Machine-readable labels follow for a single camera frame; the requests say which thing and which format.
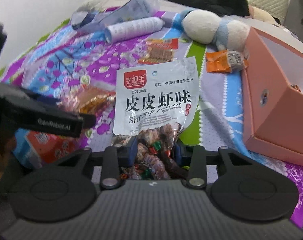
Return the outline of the purple floral plastic bag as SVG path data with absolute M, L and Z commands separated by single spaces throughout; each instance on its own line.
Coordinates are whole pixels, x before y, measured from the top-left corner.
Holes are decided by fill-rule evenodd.
M 104 11 L 77 9 L 70 19 L 70 25 L 78 32 L 94 33 L 116 23 L 152 17 L 159 7 L 158 0 L 129 0 L 121 7 L 111 7 Z

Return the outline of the shrimp flavour snack bag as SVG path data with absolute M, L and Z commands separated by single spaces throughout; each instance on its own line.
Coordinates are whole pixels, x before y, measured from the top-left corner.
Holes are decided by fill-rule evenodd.
M 187 178 L 174 150 L 193 122 L 199 96 L 195 57 L 118 70 L 113 144 L 133 146 L 124 167 L 128 178 Z

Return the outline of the red clear snack bag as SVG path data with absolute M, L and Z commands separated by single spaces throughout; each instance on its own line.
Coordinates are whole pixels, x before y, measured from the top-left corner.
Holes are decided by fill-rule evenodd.
M 81 85 L 74 91 L 64 90 L 58 107 L 72 113 L 93 115 L 96 118 L 94 125 L 83 128 L 78 138 L 19 129 L 15 134 L 14 156 L 23 166 L 39 169 L 87 146 L 92 134 L 102 126 L 104 114 L 107 115 L 106 132 L 111 129 L 110 115 L 115 99 L 115 91 L 93 85 Z

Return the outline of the orange small snack packet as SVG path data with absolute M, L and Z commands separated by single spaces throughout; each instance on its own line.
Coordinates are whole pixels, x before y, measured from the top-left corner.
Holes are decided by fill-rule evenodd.
M 238 51 L 222 50 L 206 53 L 206 71 L 208 73 L 233 73 L 247 67 L 247 59 Z

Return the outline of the white blue plush toy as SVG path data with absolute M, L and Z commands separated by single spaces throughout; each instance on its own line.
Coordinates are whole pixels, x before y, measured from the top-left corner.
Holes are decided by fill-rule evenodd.
M 242 52 L 250 32 L 244 22 L 200 9 L 181 12 L 181 26 L 185 34 L 201 44 L 212 44 L 219 51 Z

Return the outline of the white spray can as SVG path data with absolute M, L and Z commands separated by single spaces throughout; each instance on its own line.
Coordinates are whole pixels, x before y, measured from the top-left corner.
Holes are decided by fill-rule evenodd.
M 107 43 L 115 43 L 152 34 L 160 31 L 163 26 L 164 21 L 159 17 L 149 17 L 109 25 L 106 27 L 104 34 Z

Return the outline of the pink open storage box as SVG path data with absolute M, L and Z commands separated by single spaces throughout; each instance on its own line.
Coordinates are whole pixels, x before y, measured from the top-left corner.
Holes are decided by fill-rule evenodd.
M 303 43 L 251 28 L 243 82 L 248 150 L 303 166 Z

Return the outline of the colourful floral bed sheet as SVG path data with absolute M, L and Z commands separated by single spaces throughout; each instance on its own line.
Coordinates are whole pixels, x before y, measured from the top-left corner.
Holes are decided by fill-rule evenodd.
M 201 99 L 192 124 L 181 134 L 187 144 L 199 144 L 208 150 L 227 145 L 290 178 L 299 190 L 292 220 L 303 228 L 303 166 L 250 152 L 243 143 L 243 94 L 239 73 L 211 74 L 205 70 L 207 47 L 184 35 L 179 14 L 159 11 L 164 27 L 152 38 L 177 38 L 174 57 L 195 57 L 201 82 Z M 133 67 L 145 53 L 145 38 L 134 38 L 107 45 L 101 32 L 78 36 L 68 22 L 44 36 L 28 53 L 8 68 L 0 70 L 0 81 L 29 88 L 46 96 L 59 98 L 84 85 L 113 90 L 116 71 Z M 72 152 L 77 146 L 101 151 L 111 142 L 115 110 L 107 108 L 98 115 L 96 125 L 78 141 L 31 133 L 16 133 L 14 154 L 19 165 L 41 168 Z

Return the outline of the beige pillow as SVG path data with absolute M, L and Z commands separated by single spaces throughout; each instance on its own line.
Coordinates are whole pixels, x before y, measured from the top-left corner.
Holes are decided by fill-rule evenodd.
M 277 24 L 276 20 L 265 10 L 249 5 L 250 18 L 266 22 L 269 24 Z

